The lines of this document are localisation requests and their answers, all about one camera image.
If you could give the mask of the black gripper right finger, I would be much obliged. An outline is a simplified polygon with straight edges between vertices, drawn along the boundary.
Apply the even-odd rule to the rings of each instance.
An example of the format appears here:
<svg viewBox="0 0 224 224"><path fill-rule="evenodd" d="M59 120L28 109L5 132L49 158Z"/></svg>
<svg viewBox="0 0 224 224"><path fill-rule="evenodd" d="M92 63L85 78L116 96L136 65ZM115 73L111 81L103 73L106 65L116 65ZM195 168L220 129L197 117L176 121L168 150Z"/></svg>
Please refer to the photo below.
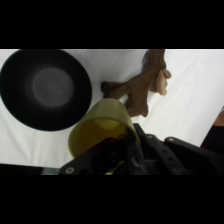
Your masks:
<svg viewBox="0 0 224 224"><path fill-rule="evenodd" d="M148 168L170 175L224 175L224 156L175 137L161 141L137 123L134 128Z"/></svg>

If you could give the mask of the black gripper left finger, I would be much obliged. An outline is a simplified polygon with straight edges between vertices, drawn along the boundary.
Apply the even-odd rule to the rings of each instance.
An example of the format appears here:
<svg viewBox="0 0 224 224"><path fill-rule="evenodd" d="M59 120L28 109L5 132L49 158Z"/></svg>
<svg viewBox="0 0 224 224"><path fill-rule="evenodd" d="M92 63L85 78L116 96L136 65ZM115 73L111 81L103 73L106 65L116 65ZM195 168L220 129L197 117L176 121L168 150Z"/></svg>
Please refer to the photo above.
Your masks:
<svg viewBox="0 0 224 224"><path fill-rule="evenodd" d="M60 168L60 175L105 175L126 158L129 143L135 143L133 134L115 139L107 138Z"/></svg>

